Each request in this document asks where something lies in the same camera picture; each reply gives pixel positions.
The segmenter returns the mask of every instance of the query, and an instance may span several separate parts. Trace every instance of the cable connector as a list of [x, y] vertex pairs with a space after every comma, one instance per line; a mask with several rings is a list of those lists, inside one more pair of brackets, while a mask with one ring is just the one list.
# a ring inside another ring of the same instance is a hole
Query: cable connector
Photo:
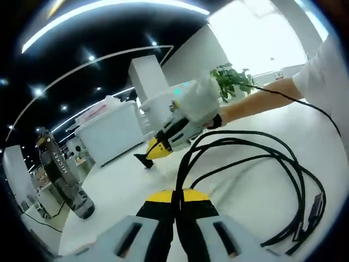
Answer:
[[320, 216], [321, 208], [323, 206], [323, 193], [317, 195], [314, 199], [314, 203], [311, 207], [308, 222], [312, 224]]
[[303, 230], [303, 222], [299, 222], [296, 232], [293, 235], [292, 242], [299, 241], [299, 238], [301, 237]]

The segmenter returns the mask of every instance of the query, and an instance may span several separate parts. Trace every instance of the green leaves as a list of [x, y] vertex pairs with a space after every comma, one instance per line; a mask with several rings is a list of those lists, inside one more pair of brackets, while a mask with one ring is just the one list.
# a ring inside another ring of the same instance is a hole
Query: green leaves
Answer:
[[231, 63], [220, 65], [211, 71], [211, 76], [216, 78], [220, 86], [220, 94], [224, 102], [228, 103], [228, 95], [236, 97], [235, 87], [239, 87], [241, 91], [247, 94], [251, 93], [251, 86], [255, 84], [255, 81], [252, 75], [246, 75], [247, 71], [248, 69], [245, 68], [241, 73], [238, 73], [232, 68]]

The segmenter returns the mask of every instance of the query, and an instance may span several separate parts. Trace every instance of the black cable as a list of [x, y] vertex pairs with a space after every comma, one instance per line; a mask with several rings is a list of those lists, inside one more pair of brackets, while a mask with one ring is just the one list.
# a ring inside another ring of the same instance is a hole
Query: black cable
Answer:
[[246, 87], [255, 88], [255, 89], [258, 89], [258, 90], [262, 90], [262, 91], [266, 91], [266, 92], [272, 93], [272, 94], [279, 94], [279, 95], [281, 95], [281, 96], [283, 96], [283, 97], [285, 97], [285, 98], [287, 98], [287, 99], [289, 99], [289, 100], [291, 100], [291, 101], [294, 101], [294, 102], [299, 103], [299, 104], [302, 104], [302, 105], [309, 106], [309, 107], [311, 107], [311, 108], [313, 108], [313, 109], [315, 109], [315, 110], [317, 110], [317, 111], [323, 113], [323, 114], [324, 114], [325, 116], [327, 116], [327, 118], [332, 122], [332, 124], [334, 125], [335, 129], [337, 130], [339, 136], [341, 136], [340, 131], [339, 131], [339, 128], [338, 128], [338, 126], [336, 125], [336, 123], [333, 121], [333, 119], [330, 117], [330, 115], [327, 114], [325, 111], [323, 111], [321, 108], [318, 108], [318, 107], [316, 107], [316, 106], [314, 106], [314, 105], [312, 105], [312, 104], [305, 103], [305, 102], [303, 102], [303, 101], [296, 100], [296, 99], [294, 99], [294, 98], [292, 98], [292, 97], [289, 97], [289, 96], [287, 96], [287, 95], [285, 95], [285, 94], [283, 94], [283, 93], [280, 93], [280, 92], [278, 92], [278, 91], [268, 90], [268, 89], [265, 89], [265, 88], [262, 88], [262, 87], [258, 87], [258, 86], [254, 86], [254, 85], [247, 85], [247, 84], [244, 84], [244, 83], [241, 83], [240, 85], [246, 86]]
[[45, 225], [45, 226], [47, 226], [47, 227], [49, 227], [49, 228], [52, 228], [53, 230], [55, 230], [55, 231], [57, 231], [57, 232], [62, 233], [62, 231], [58, 230], [57, 228], [54, 228], [53, 226], [51, 226], [51, 225], [49, 225], [49, 224], [45, 224], [45, 223], [42, 223], [42, 222], [37, 221], [35, 218], [31, 217], [30, 215], [28, 215], [28, 214], [25, 213], [25, 212], [24, 212], [23, 214], [26, 215], [27, 217], [30, 217], [32, 220], [34, 220], [35, 222], [39, 223], [40, 225]]
[[53, 217], [57, 217], [57, 216], [61, 213], [61, 210], [62, 210], [64, 204], [65, 204], [65, 202], [63, 201], [63, 203], [61, 204], [61, 207], [59, 208], [57, 214], [55, 214]]
[[[256, 135], [266, 136], [266, 137], [271, 138], [271, 139], [277, 141], [278, 143], [282, 144], [287, 149], [287, 151], [289, 152], [289, 154], [291, 155], [292, 158], [289, 158], [288, 156], [284, 155], [280, 151], [275, 150], [271, 147], [267, 147], [264, 145], [260, 145], [260, 144], [257, 144], [257, 143], [251, 142], [251, 141], [247, 141], [244, 139], [239, 139], [239, 138], [223, 138], [223, 139], [219, 139], [219, 140], [214, 141], [214, 142], [207, 144], [207, 145], [198, 146], [198, 144], [205, 137], [210, 136], [210, 135], [215, 135], [215, 134], [256, 134]], [[310, 236], [310, 234], [315, 230], [315, 228], [319, 224], [319, 222], [323, 216], [325, 206], [326, 206], [326, 194], [325, 194], [323, 186], [321, 185], [321, 182], [309, 170], [306, 170], [304, 167], [302, 167], [298, 163], [297, 158], [294, 155], [294, 153], [292, 152], [292, 150], [287, 146], [287, 144], [285, 144], [280, 139], [278, 139], [270, 134], [263, 133], [263, 132], [257, 132], [257, 131], [232, 131], [232, 130], [229, 131], [229, 130], [227, 130], [227, 131], [213, 131], [213, 132], [203, 134], [193, 143], [191, 149], [182, 158], [182, 161], [179, 165], [179, 170], [178, 170], [176, 191], [179, 192], [182, 189], [184, 180], [187, 177], [190, 169], [194, 166], [196, 161], [202, 156], [202, 154], [204, 152], [206, 152], [208, 149], [210, 149], [212, 147], [225, 146], [225, 145], [254, 146], [254, 147], [258, 147], [260, 149], [265, 150], [269, 154], [263, 154], [260, 156], [250, 157], [250, 158], [243, 159], [243, 160], [234, 162], [232, 164], [223, 166], [223, 167], [218, 168], [216, 170], [213, 170], [213, 171], [199, 177], [198, 179], [196, 179], [190, 188], [194, 188], [203, 179], [205, 179], [209, 176], [212, 176], [212, 175], [214, 175], [222, 170], [233, 167], [235, 165], [242, 164], [242, 163], [245, 163], [247, 161], [251, 161], [251, 160], [255, 160], [255, 159], [274, 158], [285, 169], [285, 171], [286, 171], [287, 175], [289, 176], [289, 178], [290, 178], [290, 180], [295, 188], [295, 191], [297, 193], [298, 210], [297, 210], [293, 220], [291, 220], [291, 222], [281, 232], [279, 232], [278, 234], [273, 236], [271, 239], [262, 243], [261, 246], [274, 245], [274, 244], [284, 240], [288, 236], [290, 236], [292, 234], [294, 235], [298, 231], [299, 227], [303, 227], [304, 213], [305, 213], [305, 185], [304, 185], [303, 173], [307, 174], [318, 185], [318, 187], [323, 195], [323, 205], [321, 206], [320, 214], [316, 217], [315, 221], [313, 221], [312, 223], [309, 223], [306, 230], [302, 229], [302, 231], [300, 232], [299, 238], [296, 239], [297, 243], [286, 252], [286, 254], [291, 255]], [[196, 152], [197, 152], [197, 155], [195, 155], [194, 158], [191, 160], [192, 155]], [[299, 184], [297, 183], [297, 181], [293, 177], [293, 174], [291, 173], [291, 171], [285, 165], [284, 162], [288, 162], [291, 165], [291, 167], [296, 171], [296, 174], [299, 178]]]

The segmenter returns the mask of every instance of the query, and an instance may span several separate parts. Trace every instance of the white cloth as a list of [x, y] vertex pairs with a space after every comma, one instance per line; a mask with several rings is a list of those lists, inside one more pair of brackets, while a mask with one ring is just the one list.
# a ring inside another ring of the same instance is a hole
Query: white cloth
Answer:
[[349, 158], [349, 77], [338, 40], [328, 37], [316, 57], [292, 79], [310, 104], [331, 116]]

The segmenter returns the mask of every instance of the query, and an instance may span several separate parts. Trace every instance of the white table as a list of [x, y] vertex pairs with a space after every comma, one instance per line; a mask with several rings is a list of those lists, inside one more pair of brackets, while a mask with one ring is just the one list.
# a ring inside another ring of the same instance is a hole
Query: white table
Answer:
[[[335, 128], [321, 113], [299, 104], [265, 112], [230, 123], [224, 129], [258, 130], [283, 140], [294, 151], [301, 165], [322, 182], [327, 195], [327, 206], [315, 232], [293, 255], [304, 260], [322, 241], [334, 223], [349, 192], [349, 168], [344, 147]], [[212, 136], [206, 142], [222, 136]], [[277, 142], [257, 135], [239, 135], [254, 142], [286, 150]], [[156, 161], [145, 170], [134, 153], [144, 153], [142, 145], [102, 169], [88, 175], [83, 188], [93, 199], [96, 210], [86, 221], [69, 213], [59, 253], [68, 254], [96, 237], [126, 215], [134, 215], [145, 199], [154, 192], [174, 189], [179, 162], [186, 150], [175, 152]], [[249, 146], [224, 146], [207, 151], [193, 167], [184, 186], [213, 169], [246, 157], [264, 154]], [[314, 197], [319, 193], [315, 183], [305, 175], [306, 219]], [[297, 210], [294, 187], [280, 164], [272, 159], [256, 160], [222, 171], [198, 184], [196, 189], [209, 193], [220, 214], [237, 220], [261, 239], [269, 239], [289, 224]], [[285, 252], [291, 240], [272, 247]], [[168, 261], [186, 261], [178, 236]]]

